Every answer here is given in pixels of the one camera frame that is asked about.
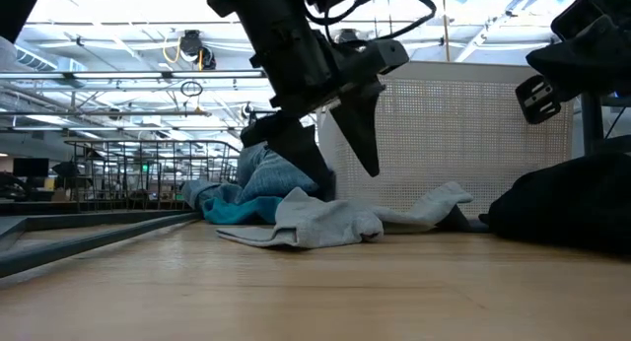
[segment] fluorescent light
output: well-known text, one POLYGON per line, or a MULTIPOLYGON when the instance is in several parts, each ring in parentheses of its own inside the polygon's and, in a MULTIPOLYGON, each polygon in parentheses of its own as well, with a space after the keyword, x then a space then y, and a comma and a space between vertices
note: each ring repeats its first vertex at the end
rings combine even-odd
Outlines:
POLYGON ((9 127, 9 129, 17 131, 62 131, 59 127, 9 127))
POLYGON ((172 68, 171 65, 169 65, 167 63, 160 63, 160 64, 158 64, 158 66, 167 68, 167 69, 169 69, 171 71, 174 71, 174 68, 172 68))
POLYGON ((171 127, 122 127, 123 131, 146 131, 146 130, 171 130, 171 127))
POLYGON ((174 72, 172 75, 176 79, 249 79, 265 77, 262 71, 180 71, 174 72))
POLYGON ((50 123, 50 124, 59 124, 59 125, 68 124, 67 120, 61 119, 58 116, 54 116, 54 115, 27 115, 27 118, 41 121, 44 123, 50 123))
POLYGON ((180 131, 225 131, 228 130, 228 127, 179 127, 178 129, 180 131))
POLYGON ((71 127, 68 128, 68 130, 73 130, 73 131, 85 131, 85 130, 93 130, 93 131, 116 131, 118 130, 118 128, 103 128, 103 127, 71 127))
POLYGON ((63 74, 53 72, 23 72, 0 74, 0 80, 58 80, 63 78, 63 74))
POLYGON ((76 79, 162 79, 162 73, 157 72, 80 72, 73 76, 76 79))
POLYGON ((189 140, 190 137, 180 131, 177 130, 170 130, 167 133, 169 136, 171 136, 173 139, 175 140, 180 140, 180 141, 184 141, 184 140, 189 140))
POLYGON ((92 139, 103 139, 102 137, 100 137, 97 134, 92 134, 92 133, 88 133, 88 132, 84 132, 84 131, 79 131, 78 132, 81 135, 87 136, 88 138, 92 138, 92 139))

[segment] wooden table surface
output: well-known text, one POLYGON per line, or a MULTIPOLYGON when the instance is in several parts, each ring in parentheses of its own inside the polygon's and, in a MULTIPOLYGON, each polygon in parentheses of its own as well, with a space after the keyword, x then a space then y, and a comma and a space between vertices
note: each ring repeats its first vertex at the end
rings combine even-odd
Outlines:
POLYGON ((490 235, 287 252, 199 223, 0 279, 3 341, 630 339, 627 263, 490 235))

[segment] black bag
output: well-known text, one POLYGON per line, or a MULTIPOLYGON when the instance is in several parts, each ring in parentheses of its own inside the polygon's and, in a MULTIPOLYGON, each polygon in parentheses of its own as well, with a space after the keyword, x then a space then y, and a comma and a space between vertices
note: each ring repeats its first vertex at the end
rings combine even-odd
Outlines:
POLYGON ((502 238, 631 253, 631 158, 593 155, 528 173, 480 220, 502 238))

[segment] monitor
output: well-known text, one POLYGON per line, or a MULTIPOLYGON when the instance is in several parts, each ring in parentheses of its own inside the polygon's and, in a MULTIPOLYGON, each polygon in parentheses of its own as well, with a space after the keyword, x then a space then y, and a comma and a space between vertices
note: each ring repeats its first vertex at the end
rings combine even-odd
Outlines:
POLYGON ((27 178, 27 185, 31 188, 44 188, 46 185, 46 177, 30 176, 27 178))
POLYGON ((48 167, 48 159, 13 159, 13 175, 15 177, 48 177, 48 167))

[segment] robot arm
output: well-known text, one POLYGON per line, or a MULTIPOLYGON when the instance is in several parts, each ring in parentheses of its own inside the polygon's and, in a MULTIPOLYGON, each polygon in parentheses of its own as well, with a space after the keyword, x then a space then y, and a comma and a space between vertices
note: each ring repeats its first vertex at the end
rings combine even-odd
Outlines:
POLYGON ((526 57, 541 75, 516 89, 529 123, 547 120, 581 93, 631 94, 631 0, 576 0, 551 29, 562 42, 526 57))
POLYGON ((335 43, 328 32, 325 37, 312 30, 308 19, 328 27, 370 0, 356 0, 343 15, 329 18, 329 9, 342 1, 208 0, 221 17, 237 13, 255 51, 250 63, 265 70, 276 94, 270 102, 279 110, 245 129, 244 145, 267 141, 272 150, 320 186, 328 182, 328 170, 316 146, 315 128, 304 128, 300 118, 340 99, 340 105, 331 111, 333 118, 367 172, 379 174, 375 107, 385 87, 377 75, 409 60, 401 43, 392 38, 431 19, 436 12, 431 0, 420 0, 431 14, 399 33, 335 43), (311 15, 305 2, 324 12, 324 17, 311 15))

